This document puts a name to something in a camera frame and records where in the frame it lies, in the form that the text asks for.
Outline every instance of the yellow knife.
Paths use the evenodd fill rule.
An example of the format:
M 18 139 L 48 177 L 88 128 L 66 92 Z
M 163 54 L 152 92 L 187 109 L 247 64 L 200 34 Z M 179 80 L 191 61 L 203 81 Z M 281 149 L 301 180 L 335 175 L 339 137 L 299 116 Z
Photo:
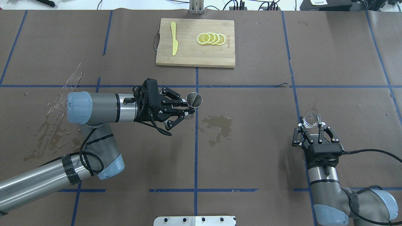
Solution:
M 177 48 L 178 48 L 178 41 L 176 40 L 176 22 L 171 22 L 170 28 L 172 29 L 172 40 L 173 40 L 172 55 L 176 55 Z

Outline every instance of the metal bracket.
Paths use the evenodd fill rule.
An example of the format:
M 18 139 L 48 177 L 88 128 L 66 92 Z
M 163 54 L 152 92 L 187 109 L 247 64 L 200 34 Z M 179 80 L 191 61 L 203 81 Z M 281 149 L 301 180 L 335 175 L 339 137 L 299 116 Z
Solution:
M 204 0 L 189 0 L 190 14 L 204 14 Z
M 157 217 L 154 226 L 236 226 L 235 216 Z

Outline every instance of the cutting board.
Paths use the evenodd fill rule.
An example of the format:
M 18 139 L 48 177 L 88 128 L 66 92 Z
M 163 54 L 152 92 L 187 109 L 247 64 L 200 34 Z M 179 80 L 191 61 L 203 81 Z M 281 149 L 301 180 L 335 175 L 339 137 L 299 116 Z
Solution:
M 172 30 L 170 23 L 176 22 L 176 40 L 178 49 L 172 55 Z M 197 36 L 200 33 L 213 32 L 226 36 L 226 43 L 219 45 L 200 45 Z M 235 42 L 234 21 L 172 19 L 160 20 L 160 40 L 156 52 L 156 65 L 234 68 Z

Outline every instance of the lemon slice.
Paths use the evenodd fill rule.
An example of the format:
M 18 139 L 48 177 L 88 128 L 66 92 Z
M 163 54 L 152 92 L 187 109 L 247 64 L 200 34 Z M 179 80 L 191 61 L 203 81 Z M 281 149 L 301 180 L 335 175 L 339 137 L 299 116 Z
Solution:
M 210 36 L 208 44 L 211 44 L 211 43 L 215 42 L 215 40 L 216 40 L 216 36 L 214 35 L 215 33 L 208 32 L 208 34 Z
M 209 42 L 211 36 L 208 33 L 201 33 L 197 36 L 198 44 L 205 45 Z
M 219 43 L 219 40 L 221 40 L 220 36 L 216 33 L 213 34 L 215 36 L 215 42 L 211 43 L 211 45 L 216 45 Z
M 226 42 L 226 37 L 223 34 L 217 34 L 219 36 L 219 41 L 216 45 L 223 45 Z

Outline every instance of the white label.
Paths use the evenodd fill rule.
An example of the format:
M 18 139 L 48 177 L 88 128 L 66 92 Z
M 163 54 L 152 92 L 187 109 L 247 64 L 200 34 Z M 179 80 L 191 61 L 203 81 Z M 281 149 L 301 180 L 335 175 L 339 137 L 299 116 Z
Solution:
M 328 5 L 328 3 L 326 3 L 326 0 L 310 0 L 310 1 L 313 6 Z

